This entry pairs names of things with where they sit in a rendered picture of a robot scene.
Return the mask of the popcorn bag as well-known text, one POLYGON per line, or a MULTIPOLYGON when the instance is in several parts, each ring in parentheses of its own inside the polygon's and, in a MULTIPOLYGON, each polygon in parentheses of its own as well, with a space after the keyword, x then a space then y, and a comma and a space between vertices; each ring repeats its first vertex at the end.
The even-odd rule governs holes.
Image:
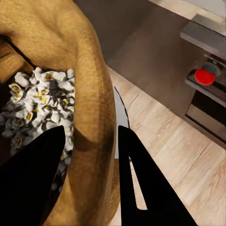
MULTIPOLYGON (((0 0, 0 114, 16 73, 74 70, 73 149, 39 226, 108 226, 120 204, 118 127, 130 129, 96 30, 73 0, 0 0), (60 186, 62 186, 59 192, 60 186)), ((0 166, 12 158, 0 125, 0 166)))

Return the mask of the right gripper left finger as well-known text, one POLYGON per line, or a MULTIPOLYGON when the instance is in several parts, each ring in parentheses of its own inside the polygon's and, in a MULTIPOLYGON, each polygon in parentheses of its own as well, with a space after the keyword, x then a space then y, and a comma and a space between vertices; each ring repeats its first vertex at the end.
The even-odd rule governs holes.
POLYGON ((46 130, 0 166, 0 226, 39 226, 65 137, 63 126, 46 130))

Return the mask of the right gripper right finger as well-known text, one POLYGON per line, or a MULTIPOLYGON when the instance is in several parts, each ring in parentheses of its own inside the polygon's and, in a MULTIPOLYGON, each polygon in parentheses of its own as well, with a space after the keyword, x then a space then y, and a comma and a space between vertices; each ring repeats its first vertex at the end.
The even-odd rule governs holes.
POLYGON ((136 133, 118 127, 121 226, 197 226, 136 133), (147 210, 137 208, 132 161, 147 210))

